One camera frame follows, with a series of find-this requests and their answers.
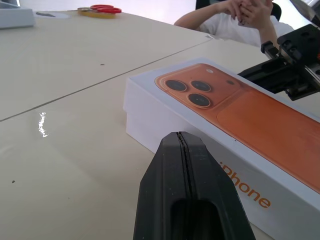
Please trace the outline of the person's bare hand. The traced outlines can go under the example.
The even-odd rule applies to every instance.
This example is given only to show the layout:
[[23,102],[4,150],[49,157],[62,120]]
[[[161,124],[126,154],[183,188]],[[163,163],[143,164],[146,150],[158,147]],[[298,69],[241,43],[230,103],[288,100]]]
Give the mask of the person's bare hand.
[[270,16],[273,8],[271,0],[237,0],[238,20],[242,25],[249,25],[263,30],[272,24]]
[[240,7],[247,3],[247,0],[223,0],[217,3],[217,7],[220,13],[225,13],[235,18],[242,16]]

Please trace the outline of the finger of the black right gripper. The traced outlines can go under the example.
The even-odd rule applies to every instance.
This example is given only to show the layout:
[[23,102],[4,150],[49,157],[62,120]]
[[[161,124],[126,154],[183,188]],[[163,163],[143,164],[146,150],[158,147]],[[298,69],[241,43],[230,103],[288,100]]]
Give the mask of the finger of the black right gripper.
[[274,94],[286,90],[298,91],[305,87],[298,68],[285,60],[268,60],[238,75]]

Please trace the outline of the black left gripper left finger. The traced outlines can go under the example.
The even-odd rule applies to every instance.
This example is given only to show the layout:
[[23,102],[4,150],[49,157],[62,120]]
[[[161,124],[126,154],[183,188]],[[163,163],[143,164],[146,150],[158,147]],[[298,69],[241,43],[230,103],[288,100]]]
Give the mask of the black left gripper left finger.
[[192,239],[191,136],[171,132],[160,141],[140,181],[133,239]]

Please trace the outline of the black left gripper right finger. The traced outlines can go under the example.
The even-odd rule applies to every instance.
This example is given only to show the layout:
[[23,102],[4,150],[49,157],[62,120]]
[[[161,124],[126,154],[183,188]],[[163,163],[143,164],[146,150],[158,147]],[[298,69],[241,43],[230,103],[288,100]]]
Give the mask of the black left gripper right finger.
[[192,196],[189,240],[253,240],[255,235],[227,173],[197,136],[180,132]]

